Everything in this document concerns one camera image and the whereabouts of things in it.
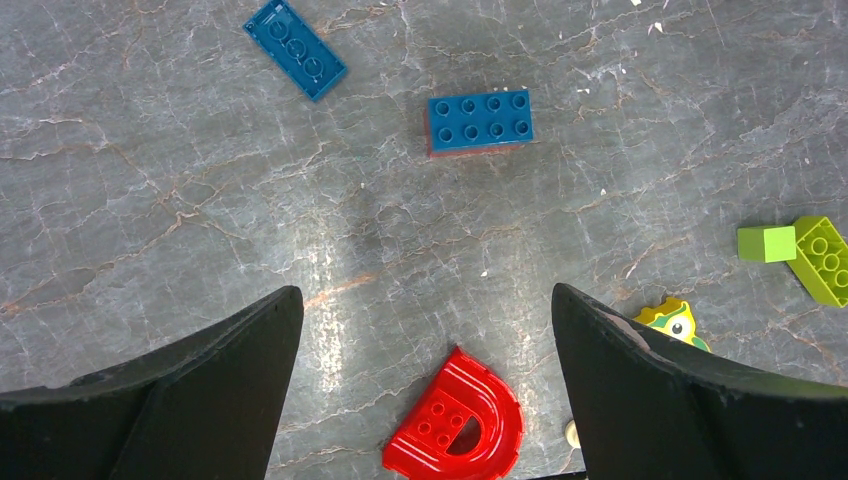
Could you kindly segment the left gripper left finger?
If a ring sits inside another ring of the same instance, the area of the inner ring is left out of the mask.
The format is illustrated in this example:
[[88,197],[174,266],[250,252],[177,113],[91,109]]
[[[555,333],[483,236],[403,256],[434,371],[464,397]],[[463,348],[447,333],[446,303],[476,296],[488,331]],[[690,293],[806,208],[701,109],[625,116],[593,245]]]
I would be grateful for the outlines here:
[[261,479],[298,351],[302,294],[65,385],[1,396],[5,479]]

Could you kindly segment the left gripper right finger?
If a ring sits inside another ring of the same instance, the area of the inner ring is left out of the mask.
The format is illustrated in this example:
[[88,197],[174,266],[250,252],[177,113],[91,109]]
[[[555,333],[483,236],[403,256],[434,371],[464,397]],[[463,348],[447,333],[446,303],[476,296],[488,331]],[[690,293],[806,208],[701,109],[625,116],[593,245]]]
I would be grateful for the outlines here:
[[552,327],[591,479],[843,479],[847,391],[659,333],[575,287]]

